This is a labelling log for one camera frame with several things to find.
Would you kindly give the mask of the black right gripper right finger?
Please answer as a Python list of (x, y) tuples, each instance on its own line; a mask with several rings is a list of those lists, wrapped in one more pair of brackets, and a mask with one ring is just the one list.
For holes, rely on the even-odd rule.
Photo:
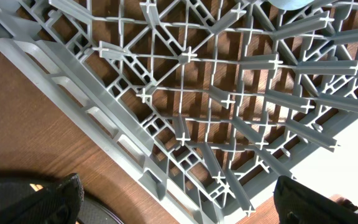
[(284, 175), (273, 200), (280, 224), (358, 224), (358, 206), (350, 200), (335, 202)]

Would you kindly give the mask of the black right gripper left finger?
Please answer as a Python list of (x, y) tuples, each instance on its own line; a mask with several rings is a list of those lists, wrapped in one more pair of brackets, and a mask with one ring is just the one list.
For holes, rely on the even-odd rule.
[(76, 223), (84, 190), (72, 173), (34, 190), (24, 178), (0, 178), (0, 223)]

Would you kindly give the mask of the light blue cup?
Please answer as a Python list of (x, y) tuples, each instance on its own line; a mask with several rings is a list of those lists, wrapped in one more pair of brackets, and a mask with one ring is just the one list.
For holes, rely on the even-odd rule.
[(314, 0), (267, 0), (271, 5), (285, 11), (294, 11), (307, 6)]

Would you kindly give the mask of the grey dishwasher rack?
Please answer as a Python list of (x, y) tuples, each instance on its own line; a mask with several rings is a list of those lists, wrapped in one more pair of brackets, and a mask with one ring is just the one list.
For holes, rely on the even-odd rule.
[(358, 1), (0, 1), (0, 175), (72, 172), (125, 223), (358, 203)]

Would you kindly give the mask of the round black tray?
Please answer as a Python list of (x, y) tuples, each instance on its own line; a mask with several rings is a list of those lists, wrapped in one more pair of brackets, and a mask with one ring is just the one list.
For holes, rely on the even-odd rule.
[[(33, 194), (35, 190), (30, 184), (39, 184), (45, 187), (51, 184), (51, 181), (20, 177), (0, 178), (0, 211)], [(122, 224), (122, 221), (99, 200), (85, 194), (78, 215), (78, 223)]]

